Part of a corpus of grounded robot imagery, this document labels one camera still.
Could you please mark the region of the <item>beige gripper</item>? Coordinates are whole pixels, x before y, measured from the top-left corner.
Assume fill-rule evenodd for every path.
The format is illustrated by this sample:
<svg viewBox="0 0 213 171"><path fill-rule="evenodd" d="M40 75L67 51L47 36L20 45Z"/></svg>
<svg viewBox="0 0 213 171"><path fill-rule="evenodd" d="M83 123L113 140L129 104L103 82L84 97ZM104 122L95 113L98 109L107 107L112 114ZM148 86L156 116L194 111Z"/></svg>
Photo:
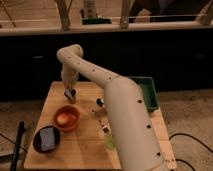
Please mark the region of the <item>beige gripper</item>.
<svg viewBox="0 0 213 171"><path fill-rule="evenodd" d="M65 88L65 92L64 92L65 96L68 99L71 99L70 100L71 103L76 103L76 90L73 88L79 78L79 74L73 70L63 69L61 71L61 78Z"/></svg>

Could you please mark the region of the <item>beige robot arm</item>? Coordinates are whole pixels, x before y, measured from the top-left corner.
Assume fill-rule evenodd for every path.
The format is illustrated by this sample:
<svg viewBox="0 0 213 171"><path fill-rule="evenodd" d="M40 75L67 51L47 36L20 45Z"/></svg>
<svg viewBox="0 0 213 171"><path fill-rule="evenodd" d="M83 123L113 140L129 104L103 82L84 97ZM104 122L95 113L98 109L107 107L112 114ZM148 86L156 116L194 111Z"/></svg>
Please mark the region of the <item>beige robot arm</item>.
<svg viewBox="0 0 213 171"><path fill-rule="evenodd" d="M104 105L122 171L169 171L146 108L143 92L132 79L88 62L74 44L57 51L66 88L80 73L104 91Z"/></svg>

